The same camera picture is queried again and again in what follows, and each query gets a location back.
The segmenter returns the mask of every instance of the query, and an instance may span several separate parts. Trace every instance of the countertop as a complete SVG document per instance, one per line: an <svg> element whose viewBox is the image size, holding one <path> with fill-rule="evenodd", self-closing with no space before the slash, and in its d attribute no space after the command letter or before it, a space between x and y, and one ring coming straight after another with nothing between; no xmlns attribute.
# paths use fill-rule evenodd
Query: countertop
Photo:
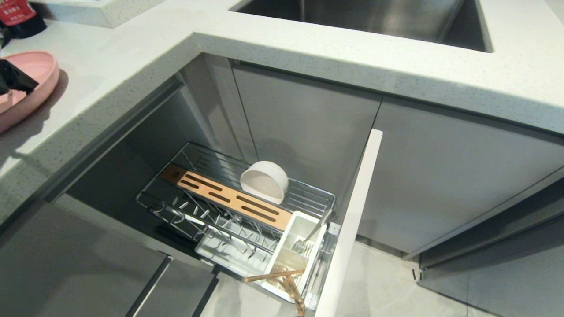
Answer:
<svg viewBox="0 0 564 317"><path fill-rule="evenodd" d="M115 29L47 21L3 49L49 51L62 72L0 135L0 223L201 52L564 133L564 26L543 0L480 1L492 53L229 11L240 2L167 0Z"/></svg>

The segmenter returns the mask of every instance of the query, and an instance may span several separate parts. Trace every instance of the chopsticks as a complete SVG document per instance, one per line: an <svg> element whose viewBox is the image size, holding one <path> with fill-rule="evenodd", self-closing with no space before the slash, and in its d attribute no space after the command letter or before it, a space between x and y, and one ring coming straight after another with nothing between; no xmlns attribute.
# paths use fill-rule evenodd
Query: chopsticks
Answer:
<svg viewBox="0 0 564 317"><path fill-rule="evenodd" d="M303 270L284 271L284 272L278 272L278 273L250 276L248 278L245 278L245 283L260 281L260 280L266 280L266 279L280 278L282 276L292 276L293 274L300 274L300 273L303 273Z"/></svg>
<svg viewBox="0 0 564 317"><path fill-rule="evenodd" d="M303 270L296 270L296 271L283 271L278 273L271 273L271 274L264 274L264 275L257 275L257 276L250 276L245 278L245 282L253 282L259 281L264 279L272 279L272 278L282 278L282 286L288 293L291 299L294 300L296 303L296 309L298 310L298 315L303 317L305 315L306 304L303 302L302 296L299 294L298 287L296 286L296 282L292 275L294 274L301 274Z"/></svg>

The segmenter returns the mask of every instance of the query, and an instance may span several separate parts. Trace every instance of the sink basin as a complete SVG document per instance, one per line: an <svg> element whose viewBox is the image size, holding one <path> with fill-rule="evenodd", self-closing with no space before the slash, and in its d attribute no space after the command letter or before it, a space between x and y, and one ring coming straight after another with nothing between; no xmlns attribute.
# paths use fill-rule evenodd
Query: sink basin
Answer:
<svg viewBox="0 0 564 317"><path fill-rule="evenodd" d="M252 0L237 12L488 52L475 0Z"/></svg>

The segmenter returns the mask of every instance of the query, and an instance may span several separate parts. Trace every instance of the pink plate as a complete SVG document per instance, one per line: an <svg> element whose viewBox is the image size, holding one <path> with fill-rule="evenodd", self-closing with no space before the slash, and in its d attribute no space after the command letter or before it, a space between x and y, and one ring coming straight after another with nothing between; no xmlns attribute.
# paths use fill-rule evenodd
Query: pink plate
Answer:
<svg viewBox="0 0 564 317"><path fill-rule="evenodd" d="M25 119L37 109L55 89L59 80L59 65L48 52L28 51L5 57L39 85L29 96L19 90L0 95L0 133Z"/></svg>

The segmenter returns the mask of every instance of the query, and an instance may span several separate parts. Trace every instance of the red label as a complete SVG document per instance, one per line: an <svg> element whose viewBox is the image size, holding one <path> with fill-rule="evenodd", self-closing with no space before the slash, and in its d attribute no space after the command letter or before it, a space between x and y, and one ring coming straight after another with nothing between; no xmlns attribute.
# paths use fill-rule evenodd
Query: red label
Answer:
<svg viewBox="0 0 564 317"><path fill-rule="evenodd" d="M28 0L0 0L0 20L8 27L25 22L36 14Z"/></svg>

